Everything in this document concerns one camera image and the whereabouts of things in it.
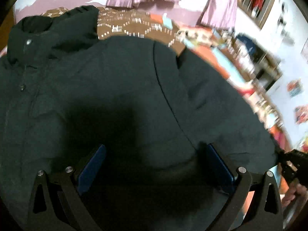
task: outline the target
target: finger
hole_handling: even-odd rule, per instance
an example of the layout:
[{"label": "finger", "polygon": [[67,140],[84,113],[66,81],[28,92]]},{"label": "finger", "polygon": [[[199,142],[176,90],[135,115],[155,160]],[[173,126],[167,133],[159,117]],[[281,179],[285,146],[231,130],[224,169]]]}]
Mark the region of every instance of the finger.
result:
[{"label": "finger", "polygon": [[296,192],[296,187],[291,187],[288,189],[288,191],[285,193],[286,196],[290,196],[290,195],[293,195],[295,194]]},{"label": "finger", "polygon": [[284,200],[282,199],[282,206],[283,206],[283,207],[287,207],[290,203],[291,203],[290,200],[284,201]]},{"label": "finger", "polygon": [[293,188],[293,187],[295,187],[295,186],[296,186],[296,182],[295,182],[295,180],[294,180],[294,181],[292,181],[292,182],[290,183],[289,188]]},{"label": "finger", "polygon": [[307,188],[305,186],[302,186],[301,184],[296,185],[296,192],[300,195],[304,195],[307,192]]},{"label": "finger", "polygon": [[286,195],[283,199],[285,201],[287,201],[287,200],[294,200],[295,199],[295,195]]}]

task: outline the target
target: snap button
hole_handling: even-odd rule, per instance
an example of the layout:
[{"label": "snap button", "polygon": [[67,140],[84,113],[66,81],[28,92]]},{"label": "snap button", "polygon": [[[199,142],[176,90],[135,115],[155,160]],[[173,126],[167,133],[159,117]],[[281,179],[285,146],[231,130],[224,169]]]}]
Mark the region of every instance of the snap button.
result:
[{"label": "snap button", "polygon": [[32,43],[32,40],[31,39],[28,39],[27,41],[26,41],[26,44],[27,45],[30,45]]},{"label": "snap button", "polygon": [[20,91],[24,91],[25,89],[26,89],[26,85],[25,84],[20,86]]}]

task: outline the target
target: orange fabric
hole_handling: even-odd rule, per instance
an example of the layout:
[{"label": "orange fabric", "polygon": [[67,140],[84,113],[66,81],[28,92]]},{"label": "orange fabric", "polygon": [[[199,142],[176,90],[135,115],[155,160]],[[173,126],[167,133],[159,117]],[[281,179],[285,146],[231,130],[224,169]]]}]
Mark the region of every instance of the orange fabric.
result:
[{"label": "orange fabric", "polygon": [[207,61],[224,79],[228,79],[230,77],[229,73],[220,66],[217,61],[217,58],[211,51],[209,47],[199,45],[196,48],[192,49],[192,51],[201,57],[203,60]]},{"label": "orange fabric", "polygon": [[160,15],[151,14],[150,17],[158,23],[163,23],[163,18]]},{"label": "orange fabric", "polygon": [[275,137],[280,131],[276,125],[268,129],[268,131]]},{"label": "orange fabric", "polygon": [[289,189],[289,186],[287,182],[285,181],[283,177],[281,177],[279,193],[285,194],[288,191],[288,189]]}]

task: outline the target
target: white wall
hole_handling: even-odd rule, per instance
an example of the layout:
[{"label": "white wall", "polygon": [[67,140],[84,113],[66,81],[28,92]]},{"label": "white wall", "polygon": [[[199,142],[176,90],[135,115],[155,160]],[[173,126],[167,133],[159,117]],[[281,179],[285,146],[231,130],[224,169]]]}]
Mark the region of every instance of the white wall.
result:
[{"label": "white wall", "polygon": [[[301,55],[301,50],[308,38],[308,23],[293,0],[280,0],[280,2],[275,0],[271,13],[261,30],[261,37],[265,37],[264,33],[269,33],[269,35],[273,35],[272,39],[274,37],[279,38],[277,35],[275,36],[274,29],[276,27],[275,22],[277,22],[280,15],[282,2],[285,2],[288,6],[285,29],[290,33],[295,44],[294,46],[288,46],[283,43],[278,48],[276,47],[275,53],[282,59],[280,68],[283,76],[271,87],[267,94],[282,114],[284,127],[289,134],[291,145],[295,148],[308,131],[308,123],[300,125],[295,123],[294,113],[296,106],[308,104],[308,63]],[[287,84],[299,78],[304,91],[302,94],[291,98],[287,91]]]},{"label": "white wall", "polygon": [[[284,16],[287,21],[285,30],[294,39],[294,46],[281,43],[281,28],[278,29],[277,22],[283,2],[288,7],[288,12]],[[280,68],[283,76],[267,94],[282,114],[284,127],[289,134],[291,145],[297,147],[298,142],[308,132],[308,123],[297,125],[294,113],[296,106],[308,104],[308,63],[301,56],[301,50],[308,38],[308,23],[293,0],[275,0],[262,30],[238,8],[235,31],[237,33],[243,32],[255,38],[265,49],[282,59]],[[287,84],[298,78],[302,81],[304,92],[291,98],[287,91]]]}]

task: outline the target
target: jacket hood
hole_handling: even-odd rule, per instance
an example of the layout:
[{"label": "jacket hood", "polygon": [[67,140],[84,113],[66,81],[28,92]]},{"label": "jacket hood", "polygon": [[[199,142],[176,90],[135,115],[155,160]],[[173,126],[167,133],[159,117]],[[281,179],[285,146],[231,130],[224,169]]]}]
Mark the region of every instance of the jacket hood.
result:
[{"label": "jacket hood", "polygon": [[42,58],[60,59],[88,49],[99,41],[96,33],[98,12],[90,5],[77,7],[59,17],[22,19],[9,34],[9,62],[36,66]]}]

